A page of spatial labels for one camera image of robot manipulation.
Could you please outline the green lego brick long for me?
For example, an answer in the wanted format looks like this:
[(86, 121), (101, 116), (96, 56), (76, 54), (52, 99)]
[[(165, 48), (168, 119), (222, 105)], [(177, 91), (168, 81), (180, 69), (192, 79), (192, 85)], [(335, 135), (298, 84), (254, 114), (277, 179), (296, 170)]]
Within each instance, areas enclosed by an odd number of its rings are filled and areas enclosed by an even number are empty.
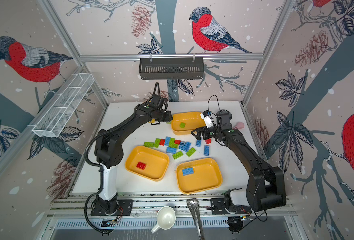
[(144, 142), (144, 146), (148, 148), (152, 148), (154, 146), (154, 143), (152, 142)]

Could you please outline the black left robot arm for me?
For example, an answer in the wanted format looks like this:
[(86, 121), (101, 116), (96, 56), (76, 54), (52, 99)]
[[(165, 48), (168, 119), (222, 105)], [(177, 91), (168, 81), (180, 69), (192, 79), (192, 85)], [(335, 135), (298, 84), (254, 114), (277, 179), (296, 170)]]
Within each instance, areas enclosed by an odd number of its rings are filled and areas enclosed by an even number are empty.
[(123, 122), (109, 130), (100, 130), (85, 148), (85, 161), (100, 168), (100, 187), (94, 195), (94, 203), (112, 214), (117, 208), (117, 165), (124, 157), (123, 142), (139, 127), (152, 121), (155, 125), (169, 123), (173, 119), (168, 99), (161, 96), (160, 85), (155, 83), (152, 96), (137, 105)]

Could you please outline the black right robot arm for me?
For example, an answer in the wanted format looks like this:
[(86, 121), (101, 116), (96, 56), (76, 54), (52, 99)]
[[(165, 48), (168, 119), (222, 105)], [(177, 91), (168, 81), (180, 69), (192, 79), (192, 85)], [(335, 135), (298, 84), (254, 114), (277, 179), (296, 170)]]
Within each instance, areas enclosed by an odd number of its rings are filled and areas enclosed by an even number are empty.
[(214, 138), (237, 156), (249, 175), (246, 199), (252, 210), (259, 212), (285, 206), (287, 200), (282, 170), (264, 161), (250, 147), (243, 134), (233, 129), (232, 114), (227, 110), (217, 111), (216, 123), (209, 110), (202, 112), (200, 117), (206, 125), (192, 130), (191, 134), (197, 140)]

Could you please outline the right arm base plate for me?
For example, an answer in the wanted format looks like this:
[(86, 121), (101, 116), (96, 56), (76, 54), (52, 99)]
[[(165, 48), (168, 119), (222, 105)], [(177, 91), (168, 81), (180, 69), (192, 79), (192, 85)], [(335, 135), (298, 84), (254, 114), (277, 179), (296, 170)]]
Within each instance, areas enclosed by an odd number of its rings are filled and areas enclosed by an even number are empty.
[(250, 206), (235, 206), (227, 203), (224, 199), (210, 199), (210, 207), (212, 215), (251, 215), (252, 209)]

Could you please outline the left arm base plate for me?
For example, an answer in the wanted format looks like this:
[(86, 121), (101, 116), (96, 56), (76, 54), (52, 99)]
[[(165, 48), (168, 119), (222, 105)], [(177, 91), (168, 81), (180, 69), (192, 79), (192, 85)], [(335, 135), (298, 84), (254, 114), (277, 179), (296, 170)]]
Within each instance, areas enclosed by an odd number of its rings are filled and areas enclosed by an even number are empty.
[(94, 200), (92, 204), (91, 216), (129, 216), (133, 208), (133, 200), (104, 201)]

